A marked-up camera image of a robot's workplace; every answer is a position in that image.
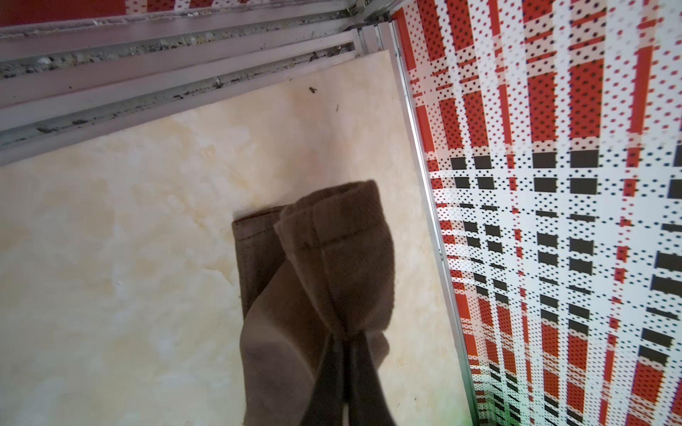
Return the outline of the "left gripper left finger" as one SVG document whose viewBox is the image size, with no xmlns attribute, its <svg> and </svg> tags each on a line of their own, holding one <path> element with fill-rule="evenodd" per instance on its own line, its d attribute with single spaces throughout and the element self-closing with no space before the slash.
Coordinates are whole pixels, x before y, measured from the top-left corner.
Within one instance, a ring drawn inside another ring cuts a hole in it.
<svg viewBox="0 0 682 426">
<path fill-rule="evenodd" d="M 329 335 L 313 392 L 300 425 L 341 426 L 345 397 L 344 346 L 335 335 Z"/>
</svg>

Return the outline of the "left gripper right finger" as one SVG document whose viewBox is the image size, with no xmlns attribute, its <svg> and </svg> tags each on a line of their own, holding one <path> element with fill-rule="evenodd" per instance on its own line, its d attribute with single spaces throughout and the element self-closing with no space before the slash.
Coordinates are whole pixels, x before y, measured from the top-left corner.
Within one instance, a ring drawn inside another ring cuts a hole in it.
<svg viewBox="0 0 682 426">
<path fill-rule="evenodd" d="M 348 409 L 353 426 L 394 426 L 366 335 L 348 344 Z"/>
</svg>

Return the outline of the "brown trousers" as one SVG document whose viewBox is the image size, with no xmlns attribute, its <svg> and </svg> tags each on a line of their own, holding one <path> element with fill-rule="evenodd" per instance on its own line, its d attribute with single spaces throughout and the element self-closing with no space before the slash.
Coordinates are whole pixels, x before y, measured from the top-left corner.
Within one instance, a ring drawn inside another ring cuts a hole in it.
<svg viewBox="0 0 682 426">
<path fill-rule="evenodd" d="M 243 307 L 240 351 L 248 425 L 300 425 L 329 335 L 368 339 L 376 371 L 390 351 L 394 243 L 377 184 L 311 193 L 234 220 Z"/>
</svg>

